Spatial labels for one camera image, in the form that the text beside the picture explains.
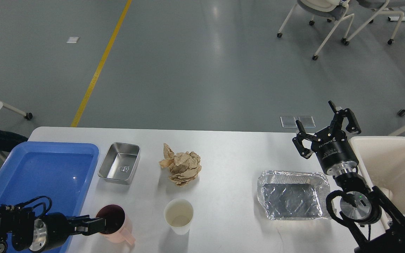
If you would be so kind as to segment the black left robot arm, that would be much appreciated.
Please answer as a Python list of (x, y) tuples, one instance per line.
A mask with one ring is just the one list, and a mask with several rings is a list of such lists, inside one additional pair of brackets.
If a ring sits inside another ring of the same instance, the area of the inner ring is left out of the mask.
[(64, 245), (70, 236), (89, 236), (106, 231), (105, 218), (66, 216), (51, 213), (52, 200), (36, 203), (42, 196), (16, 205), (0, 205), (0, 253), (6, 253), (11, 234), (11, 245), (16, 251), (43, 253)]

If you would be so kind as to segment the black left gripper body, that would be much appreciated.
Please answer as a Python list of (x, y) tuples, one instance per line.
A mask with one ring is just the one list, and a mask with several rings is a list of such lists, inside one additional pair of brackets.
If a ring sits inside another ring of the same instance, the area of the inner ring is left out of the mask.
[(29, 250), (41, 253), (62, 246), (72, 232), (67, 217), (62, 213), (49, 213), (34, 221), (33, 241)]

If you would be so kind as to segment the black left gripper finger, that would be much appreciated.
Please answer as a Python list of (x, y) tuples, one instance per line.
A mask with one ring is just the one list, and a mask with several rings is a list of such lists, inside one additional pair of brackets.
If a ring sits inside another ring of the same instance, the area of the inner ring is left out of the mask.
[(100, 233), (105, 230), (105, 225), (89, 225), (89, 226), (76, 226), (71, 235), (82, 234), (83, 236), (90, 236), (92, 234)]
[(106, 218), (69, 217), (69, 223), (72, 226), (93, 226), (94, 224), (105, 226)]

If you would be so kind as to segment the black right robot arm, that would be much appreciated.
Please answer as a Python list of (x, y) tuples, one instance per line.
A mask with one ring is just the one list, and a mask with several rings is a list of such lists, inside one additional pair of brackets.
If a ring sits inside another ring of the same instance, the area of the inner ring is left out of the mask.
[[(340, 187), (326, 197), (328, 214), (349, 229), (358, 245), (355, 253), (405, 253), (405, 216), (379, 187), (369, 187), (359, 174), (359, 160), (347, 137), (347, 132), (361, 133), (355, 114), (332, 101), (328, 104), (333, 111), (330, 125), (308, 134), (302, 122), (296, 120), (298, 131), (292, 139), (299, 155), (309, 159), (315, 154), (323, 173), (332, 176)], [(360, 227), (377, 223), (382, 213), (392, 220), (389, 229), (374, 239), (365, 237)]]

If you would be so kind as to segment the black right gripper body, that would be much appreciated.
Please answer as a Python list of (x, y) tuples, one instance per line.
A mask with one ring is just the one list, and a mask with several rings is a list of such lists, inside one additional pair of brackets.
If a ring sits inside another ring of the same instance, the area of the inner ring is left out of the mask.
[(341, 175), (353, 172), (358, 167), (358, 158), (343, 130), (334, 130), (328, 136), (328, 128), (324, 128), (315, 135), (321, 141), (314, 142), (314, 152), (325, 174)]

